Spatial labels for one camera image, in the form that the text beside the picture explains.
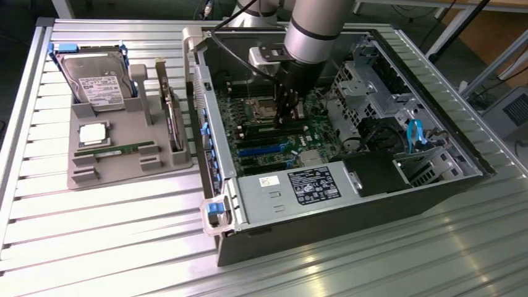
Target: table leg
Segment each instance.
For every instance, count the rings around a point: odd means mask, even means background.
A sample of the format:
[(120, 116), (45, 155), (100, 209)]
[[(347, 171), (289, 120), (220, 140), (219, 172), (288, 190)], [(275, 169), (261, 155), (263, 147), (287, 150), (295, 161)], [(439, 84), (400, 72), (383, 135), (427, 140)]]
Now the table leg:
[(429, 57), (433, 53), (439, 51), (439, 49), (443, 47), (445, 44), (445, 41), (449, 39), (455, 31), (459, 29), (459, 27), (463, 25), (465, 19), (469, 17), (471, 12), (473, 11), (475, 7), (463, 9), (457, 15), (455, 16), (455, 19), (451, 21), (449, 25), (447, 26), (444, 32), (441, 33), (439, 39), (435, 41), (435, 44), (431, 46), (428, 53), (425, 54), (425, 57)]
[[(495, 73), (495, 71), (500, 68), (500, 66), (512, 58), (512, 56), (519, 52), (519, 49), (524, 48), (525, 45), (528, 44), (528, 30), (520, 35), (516, 41), (508, 46), (505, 51), (501, 53), (501, 55), (495, 59), (492, 64), (484, 69), (481, 74), (473, 79), (468, 87), (460, 92), (460, 96), (463, 98), (467, 98), (471, 96), (471, 94), (475, 92), (475, 90), (479, 88), (479, 86), (483, 84), (483, 82), (489, 78), (489, 76)], [(521, 65), (517, 63), (513, 63), (509, 67), (509, 69), (505, 71), (505, 73), (501, 74), (500, 78), (504, 79), (507, 78), (507, 75), (509, 76), (509, 73), (513, 72), (513, 70)]]
[(353, 4), (353, 14), (360, 15), (363, 4), (364, 3), (361, 1), (356, 1), (356, 3)]
[(75, 14), (69, 0), (52, 0), (55, 10), (60, 19), (75, 19)]
[(517, 69), (525, 64), (525, 62), (528, 62), (528, 51), (521, 54), (517, 61), (511, 66), (508, 66), (508, 69), (503, 71), (503, 73), (499, 75), (499, 78), (505, 80), (511, 75), (515, 75)]
[(445, 14), (447, 14), (447, 8), (445, 7), (440, 7), (436, 10), (436, 13), (435, 13), (435, 19), (437, 19), (437, 20), (441, 19)]

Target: blue latch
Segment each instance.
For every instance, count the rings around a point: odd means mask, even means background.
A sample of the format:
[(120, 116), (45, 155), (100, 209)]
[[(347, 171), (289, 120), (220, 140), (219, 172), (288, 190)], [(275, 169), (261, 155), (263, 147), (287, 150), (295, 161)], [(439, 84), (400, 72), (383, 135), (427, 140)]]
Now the blue latch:
[(76, 53), (79, 51), (79, 46), (75, 43), (61, 43), (59, 44), (59, 53)]
[(124, 55), (128, 54), (128, 50), (129, 50), (129, 49), (127, 48), (127, 45), (124, 45), (123, 40), (119, 41), (119, 49), (121, 50), (121, 53), (123, 53)]
[(412, 119), (409, 121), (409, 126), (407, 128), (407, 141), (409, 143), (409, 153), (412, 153), (412, 131), (415, 130), (416, 126), (416, 141), (421, 141), (421, 144), (427, 144), (427, 140), (423, 136), (423, 125), (419, 119)]
[(288, 146), (289, 142), (280, 144), (280, 152), (284, 152), (285, 147)]
[(204, 126), (203, 126), (201, 129), (200, 129), (201, 135), (205, 135), (208, 129), (209, 129), (209, 123), (205, 122), (205, 123), (204, 123)]
[(221, 215), (225, 212), (223, 203), (209, 203), (205, 205), (207, 215)]
[(55, 50), (55, 46), (52, 43), (48, 43), (48, 55), (51, 56)]

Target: cpu processor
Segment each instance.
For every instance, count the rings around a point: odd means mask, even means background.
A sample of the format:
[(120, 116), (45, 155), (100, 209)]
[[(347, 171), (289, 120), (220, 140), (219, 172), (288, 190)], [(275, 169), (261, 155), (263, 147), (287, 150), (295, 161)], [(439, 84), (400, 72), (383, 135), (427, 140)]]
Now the cpu processor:
[(79, 126), (79, 150), (107, 147), (112, 142), (108, 136), (109, 121), (87, 123)]
[(128, 75), (127, 48), (49, 44), (49, 56), (71, 86), (75, 102), (89, 103), (95, 111), (120, 110), (124, 99), (137, 95)]

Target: white sticker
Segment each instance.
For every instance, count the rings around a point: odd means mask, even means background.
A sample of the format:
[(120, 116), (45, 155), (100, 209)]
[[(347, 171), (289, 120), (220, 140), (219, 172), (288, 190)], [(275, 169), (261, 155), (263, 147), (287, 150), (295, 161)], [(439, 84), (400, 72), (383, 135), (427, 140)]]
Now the white sticker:
[(87, 77), (79, 81), (92, 106), (123, 104), (123, 94), (116, 76)]
[(280, 184), (279, 177), (276, 175), (267, 176), (265, 178), (259, 178), (259, 181), (261, 182), (261, 187), (275, 186), (276, 184)]
[(107, 153), (96, 153), (96, 154), (93, 155), (93, 157), (96, 157), (96, 158), (104, 158), (104, 157), (116, 156), (116, 155), (120, 155), (120, 154), (121, 154), (121, 151), (120, 151), (120, 150), (115, 150), (115, 151), (107, 152)]

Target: hard disk drive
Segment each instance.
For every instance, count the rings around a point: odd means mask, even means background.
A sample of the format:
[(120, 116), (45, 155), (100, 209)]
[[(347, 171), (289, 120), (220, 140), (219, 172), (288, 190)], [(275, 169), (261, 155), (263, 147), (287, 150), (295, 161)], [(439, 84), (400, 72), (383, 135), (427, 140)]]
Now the hard disk drive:
[(120, 110), (124, 99), (136, 96), (128, 75), (127, 48), (121, 46), (79, 47), (60, 44), (49, 56), (60, 68), (77, 103), (91, 103), (95, 111)]

